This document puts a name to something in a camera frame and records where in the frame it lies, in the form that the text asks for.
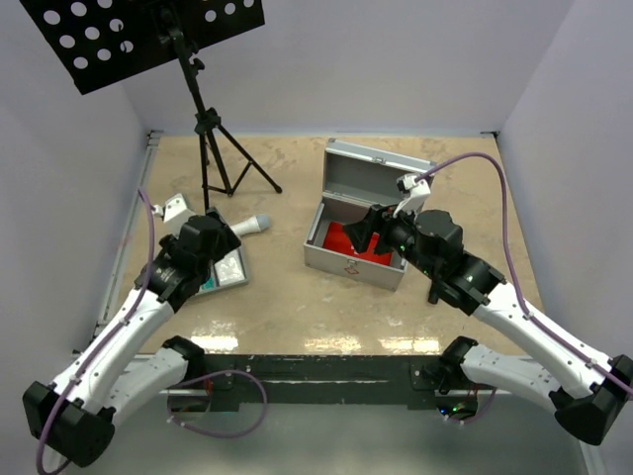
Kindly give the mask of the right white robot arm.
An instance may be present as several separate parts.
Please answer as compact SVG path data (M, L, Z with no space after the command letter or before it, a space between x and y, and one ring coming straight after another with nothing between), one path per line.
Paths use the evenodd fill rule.
M510 392L542 407L576 439L600 445L632 397L632 360L610 357L573 337L518 295L483 259L465 250L449 213L400 214L372 206L343 228L357 252L395 252L429 278L439 301L503 333L526 359L459 336L439 358L441 393L469 382Z

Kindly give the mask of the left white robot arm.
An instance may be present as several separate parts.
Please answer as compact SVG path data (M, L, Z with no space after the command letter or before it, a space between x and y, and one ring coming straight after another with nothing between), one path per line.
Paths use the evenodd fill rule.
M240 240L217 209L194 215L141 271L125 305L67 370L23 395L31 434L69 462L85 467L114 434L108 391L146 340L175 315L210 277L211 266Z

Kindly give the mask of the grey metal case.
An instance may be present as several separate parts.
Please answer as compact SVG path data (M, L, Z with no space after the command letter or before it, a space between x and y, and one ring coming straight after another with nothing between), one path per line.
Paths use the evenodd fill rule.
M358 282L395 291L407 271L407 262L392 253L389 266L327 250L322 245L331 222L356 223L374 204L396 205L401 201L397 179L407 173L422 173L432 161L380 150L340 139L328 141L324 150L320 202L304 242L307 267Z

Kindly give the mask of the grey compartment tray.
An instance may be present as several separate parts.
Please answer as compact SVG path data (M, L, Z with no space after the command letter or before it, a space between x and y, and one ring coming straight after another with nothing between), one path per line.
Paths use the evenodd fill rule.
M230 252L225 258L214 263L210 269L210 277L200 287L198 296L245 285L250 279L242 247Z

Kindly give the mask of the white gauze pad packet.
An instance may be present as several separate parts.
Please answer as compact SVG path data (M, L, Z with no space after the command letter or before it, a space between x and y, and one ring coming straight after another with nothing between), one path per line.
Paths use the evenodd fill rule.
M236 249L215 264L215 271L220 286L232 285L245 278L239 251Z

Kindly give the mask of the red first aid pouch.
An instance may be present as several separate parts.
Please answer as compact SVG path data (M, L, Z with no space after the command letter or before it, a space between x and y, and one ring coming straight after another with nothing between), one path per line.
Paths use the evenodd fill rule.
M327 250L339 252L355 259L362 259L374 263L389 266L391 264L392 253L376 254L374 252L378 243L379 235L373 233L368 249L359 253L355 250L349 237L343 231L343 225L337 222L331 222L328 225L325 234L323 247Z

